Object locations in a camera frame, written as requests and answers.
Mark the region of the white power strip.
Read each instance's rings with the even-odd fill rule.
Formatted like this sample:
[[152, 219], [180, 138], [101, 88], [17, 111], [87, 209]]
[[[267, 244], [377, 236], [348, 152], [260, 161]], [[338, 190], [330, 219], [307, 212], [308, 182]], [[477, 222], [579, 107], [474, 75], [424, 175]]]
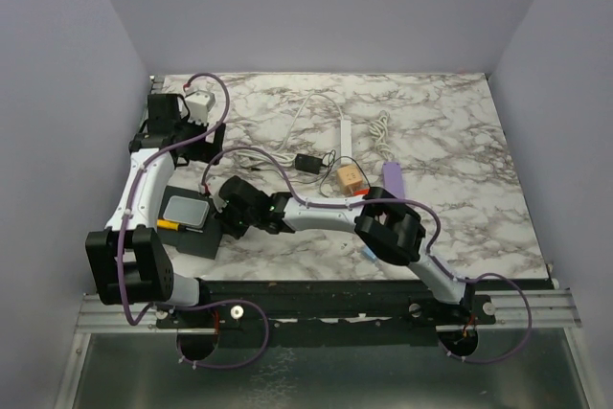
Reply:
[[230, 145], [249, 149], [232, 152], [230, 159], [242, 170], [272, 170], [275, 164], [290, 170], [298, 154], [328, 162], [351, 158], [352, 120], [343, 105], [339, 95], [322, 91], [238, 105], [230, 115]]

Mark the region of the purple power strip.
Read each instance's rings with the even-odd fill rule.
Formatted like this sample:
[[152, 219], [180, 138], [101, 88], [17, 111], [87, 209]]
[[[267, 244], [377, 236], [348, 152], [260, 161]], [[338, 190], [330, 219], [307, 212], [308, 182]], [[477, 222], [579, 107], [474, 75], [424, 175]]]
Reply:
[[390, 114], [382, 110], [369, 125], [369, 133], [374, 142], [375, 151], [383, 159], [382, 178], [384, 188], [397, 198], [405, 197], [402, 169], [394, 152], [388, 144], [388, 123]]

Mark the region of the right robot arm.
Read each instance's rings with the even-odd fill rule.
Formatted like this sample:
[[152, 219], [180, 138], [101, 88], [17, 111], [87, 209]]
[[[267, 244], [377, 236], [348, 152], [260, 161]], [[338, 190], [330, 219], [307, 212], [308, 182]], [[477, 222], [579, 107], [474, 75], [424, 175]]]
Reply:
[[474, 312], [474, 289], [430, 256], [432, 244], [423, 242], [426, 231], [415, 211], [419, 205], [383, 188], [316, 202], [290, 192], [268, 195], [233, 176], [213, 196], [213, 203], [224, 233], [235, 239], [251, 227], [271, 235], [307, 230], [356, 235], [381, 261], [411, 270], [440, 303], [447, 322], [461, 324]]

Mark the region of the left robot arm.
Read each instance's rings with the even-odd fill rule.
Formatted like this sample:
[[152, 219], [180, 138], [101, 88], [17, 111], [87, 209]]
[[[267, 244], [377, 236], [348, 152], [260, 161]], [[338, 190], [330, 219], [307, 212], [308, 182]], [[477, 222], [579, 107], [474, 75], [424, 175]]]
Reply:
[[197, 328], [211, 318], [212, 305], [200, 283], [174, 273], [157, 233], [165, 189], [181, 159], [210, 162], [220, 151], [225, 125], [211, 142], [202, 137], [216, 103], [211, 92], [148, 96], [144, 127], [128, 145], [129, 176], [104, 229], [87, 235], [85, 249], [105, 305], [123, 301], [178, 306], [178, 315]]

